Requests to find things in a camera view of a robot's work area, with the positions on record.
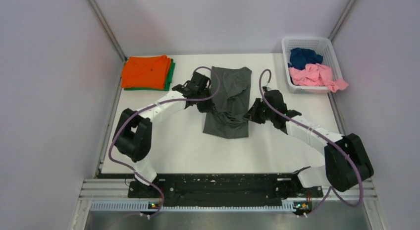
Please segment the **grey t-shirt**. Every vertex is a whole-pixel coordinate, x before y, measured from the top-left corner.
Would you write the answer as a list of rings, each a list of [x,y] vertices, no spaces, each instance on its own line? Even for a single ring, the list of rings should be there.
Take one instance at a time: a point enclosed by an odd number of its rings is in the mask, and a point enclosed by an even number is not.
[[[203,133],[237,139],[249,136],[248,120],[252,71],[247,67],[229,69],[213,66],[211,80],[220,80],[219,92],[213,97],[214,108],[206,114]]]

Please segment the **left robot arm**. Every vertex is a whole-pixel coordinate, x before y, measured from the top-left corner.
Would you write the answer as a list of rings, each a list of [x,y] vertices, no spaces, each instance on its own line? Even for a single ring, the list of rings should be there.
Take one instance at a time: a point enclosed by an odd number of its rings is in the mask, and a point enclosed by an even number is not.
[[[214,71],[215,82],[194,71],[190,80],[174,86],[165,96],[140,109],[125,109],[119,118],[108,158],[130,169],[140,184],[140,191],[147,197],[164,194],[155,181],[157,172],[149,160],[153,128],[173,114],[191,106],[202,112],[211,110],[212,99],[221,88],[221,80]]]

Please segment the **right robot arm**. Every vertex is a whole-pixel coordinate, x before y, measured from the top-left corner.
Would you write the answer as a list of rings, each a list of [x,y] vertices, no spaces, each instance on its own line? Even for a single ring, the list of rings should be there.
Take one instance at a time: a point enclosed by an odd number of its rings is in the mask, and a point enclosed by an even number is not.
[[[243,117],[258,124],[270,121],[276,129],[323,155],[323,166],[304,167],[293,173],[296,179],[291,181],[290,189],[296,196],[304,196],[311,187],[317,186],[330,186],[345,192],[374,174],[358,135],[334,133],[310,122],[300,112],[288,109],[278,90],[264,90],[263,97],[255,99]]]

